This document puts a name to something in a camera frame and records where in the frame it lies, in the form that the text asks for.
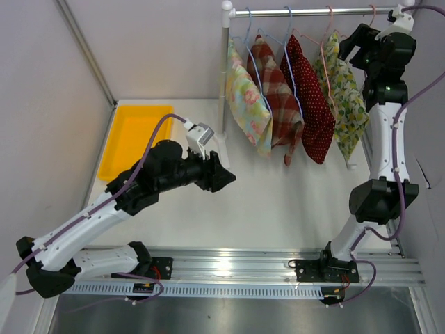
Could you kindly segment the red polka dot skirt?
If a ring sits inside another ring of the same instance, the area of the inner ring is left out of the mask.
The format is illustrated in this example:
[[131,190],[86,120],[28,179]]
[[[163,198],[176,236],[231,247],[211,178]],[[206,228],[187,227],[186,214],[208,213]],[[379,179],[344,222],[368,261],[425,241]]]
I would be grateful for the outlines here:
[[[294,35],[289,38],[288,53],[298,99],[304,113],[302,116],[304,121],[302,144],[307,155],[315,163],[323,164],[331,146],[335,119],[322,93],[318,77]],[[293,90],[284,55],[280,63],[280,69],[289,87]]]

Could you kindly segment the lemon print cloth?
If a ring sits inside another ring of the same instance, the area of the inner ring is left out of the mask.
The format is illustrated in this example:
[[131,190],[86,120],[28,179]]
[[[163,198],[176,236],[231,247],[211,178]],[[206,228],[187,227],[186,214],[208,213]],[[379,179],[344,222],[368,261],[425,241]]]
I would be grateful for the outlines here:
[[366,130],[369,115],[349,64],[338,58],[340,37],[333,32],[312,68],[335,118],[334,140],[347,161]]

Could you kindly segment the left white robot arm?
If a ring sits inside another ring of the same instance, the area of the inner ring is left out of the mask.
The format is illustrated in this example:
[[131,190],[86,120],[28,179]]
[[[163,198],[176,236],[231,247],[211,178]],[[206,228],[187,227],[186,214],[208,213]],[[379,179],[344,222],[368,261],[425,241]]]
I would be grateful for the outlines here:
[[16,243],[25,260],[26,276],[43,298],[58,296],[82,279],[110,275],[155,278],[155,263],[140,241],[110,250],[87,251],[87,246],[114,225],[156,204],[161,193],[196,184],[215,193],[235,181],[216,152],[201,157],[176,141],[159,141],[141,162],[108,183],[91,206],[62,226],[37,239],[22,237]]

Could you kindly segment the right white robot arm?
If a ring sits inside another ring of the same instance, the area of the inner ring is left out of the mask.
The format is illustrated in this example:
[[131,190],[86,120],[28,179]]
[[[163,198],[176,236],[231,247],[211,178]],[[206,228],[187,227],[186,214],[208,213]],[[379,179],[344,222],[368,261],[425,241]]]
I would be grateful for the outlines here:
[[406,208],[419,187],[411,183],[405,165],[404,119],[408,88],[402,75],[416,51],[407,27],[392,24],[385,31],[360,24],[339,44],[339,58],[357,48],[350,64],[366,73],[364,99],[372,129],[372,160],[368,181],[350,193],[350,218],[316,260],[290,260],[299,283],[358,283],[359,243],[375,235],[383,241],[397,238],[378,232],[389,221],[404,221]]

